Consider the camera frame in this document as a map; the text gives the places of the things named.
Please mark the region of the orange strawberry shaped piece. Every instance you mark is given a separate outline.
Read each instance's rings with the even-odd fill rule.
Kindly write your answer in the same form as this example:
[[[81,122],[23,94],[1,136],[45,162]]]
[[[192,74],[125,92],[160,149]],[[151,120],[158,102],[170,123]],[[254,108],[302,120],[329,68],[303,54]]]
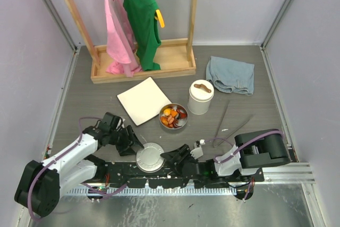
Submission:
[[[162,117],[161,117],[161,122],[162,122],[162,124],[164,124],[164,125],[168,125],[168,120],[167,120],[167,118],[166,118],[165,116],[162,116]]]

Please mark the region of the shallow round metal tin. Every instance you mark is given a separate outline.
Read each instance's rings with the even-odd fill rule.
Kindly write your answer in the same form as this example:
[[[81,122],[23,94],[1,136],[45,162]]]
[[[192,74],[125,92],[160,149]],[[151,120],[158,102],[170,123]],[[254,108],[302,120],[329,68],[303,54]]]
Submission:
[[[185,126],[186,124],[185,124],[183,127],[179,128],[179,129],[176,129],[176,128],[174,127],[174,124],[173,124],[173,123],[168,124],[168,125],[162,124],[162,122],[161,122],[161,117],[162,117],[162,116],[165,116],[164,113],[163,113],[163,111],[164,111],[164,109],[166,109],[166,108],[170,108],[171,110],[175,110],[175,111],[179,108],[179,109],[184,110],[184,111],[187,113],[187,115],[188,115],[187,110],[186,110],[182,105],[180,105],[180,104],[171,103],[171,104],[165,105],[165,106],[160,110],[160,112],[159,112],[159,121],[160,121],[161,126],[164,127],[164,128],[166,128],[166,129],[168,129],[168,130],[179,130],[179,129],[181,129],[181,128],[184,128],[184,126]]]

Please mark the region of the white square plate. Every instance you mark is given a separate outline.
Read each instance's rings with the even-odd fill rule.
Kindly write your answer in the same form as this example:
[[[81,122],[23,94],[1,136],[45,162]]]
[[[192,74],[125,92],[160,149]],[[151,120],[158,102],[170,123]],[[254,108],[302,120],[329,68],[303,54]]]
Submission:
[[[151,120],[171,103],[151,77],[118,94],[117,98],[136,126]]]

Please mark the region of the yellow corn piece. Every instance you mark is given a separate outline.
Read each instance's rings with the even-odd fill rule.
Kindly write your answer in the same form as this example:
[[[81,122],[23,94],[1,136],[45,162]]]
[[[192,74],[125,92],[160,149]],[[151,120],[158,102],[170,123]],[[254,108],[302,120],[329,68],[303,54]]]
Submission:
[[[166,108],[166,109],[164,109],[163,113],[164,113],[165,116],[169,116],[171,114],[171,109]]]

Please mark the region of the tall metal container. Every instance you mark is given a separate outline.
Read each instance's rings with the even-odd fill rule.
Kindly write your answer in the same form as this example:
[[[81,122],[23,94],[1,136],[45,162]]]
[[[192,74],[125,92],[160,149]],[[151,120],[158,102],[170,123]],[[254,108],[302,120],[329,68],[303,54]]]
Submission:
[[[211,99],[199,101],[190,96],[188,101],[188,109],[195,115],[203,115],[209,110],[210,102]]]

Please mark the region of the white lid with leather strap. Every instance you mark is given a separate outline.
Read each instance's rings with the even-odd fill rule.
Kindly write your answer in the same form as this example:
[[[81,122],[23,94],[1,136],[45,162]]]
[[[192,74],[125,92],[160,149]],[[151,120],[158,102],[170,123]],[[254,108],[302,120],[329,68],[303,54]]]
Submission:
[[[198,102],[207,102],[214,96],[214,87],[207,80],[196,80],[189,88],[189,95]]]

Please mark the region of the blue denim cloth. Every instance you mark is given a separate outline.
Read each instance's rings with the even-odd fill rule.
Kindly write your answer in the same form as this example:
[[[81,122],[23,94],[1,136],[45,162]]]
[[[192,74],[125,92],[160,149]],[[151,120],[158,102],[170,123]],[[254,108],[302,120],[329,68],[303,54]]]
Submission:
[[[211,56],[206,80],[223,93],[251,96],[254,93],[254,64]]]

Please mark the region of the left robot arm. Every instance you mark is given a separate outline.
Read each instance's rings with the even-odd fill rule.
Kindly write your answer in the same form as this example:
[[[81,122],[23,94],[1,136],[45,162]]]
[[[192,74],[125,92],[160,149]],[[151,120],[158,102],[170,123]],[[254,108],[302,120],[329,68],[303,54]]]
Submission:
[[[49,215],[59,199],[79,184],[108,180],[108,163],[94,156],[99,149],[113,145],[120,156],[130,156],[136,154],[137,146],[144,147],[122,117],[107,112],[94,119],[95,125],[80,128],[76,140],[59,153],[25,166],[14,200],[28,209],[33,220]]]

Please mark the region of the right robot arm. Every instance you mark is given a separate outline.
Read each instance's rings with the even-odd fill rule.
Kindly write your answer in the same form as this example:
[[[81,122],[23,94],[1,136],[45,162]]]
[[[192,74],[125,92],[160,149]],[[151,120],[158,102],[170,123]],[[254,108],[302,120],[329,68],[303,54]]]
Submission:
[[[267,129],[235,136],[232,149],[200,162],[189,145],[164,152],[147,143],[137,152],[134,163],[125,163],[123,175],[131,188],[165,189],[185,187],[192,180],[195,188],[228,188],[232,182],[246,186],[264,180],[262,169],[290,163],[291,159],[278,129]]]

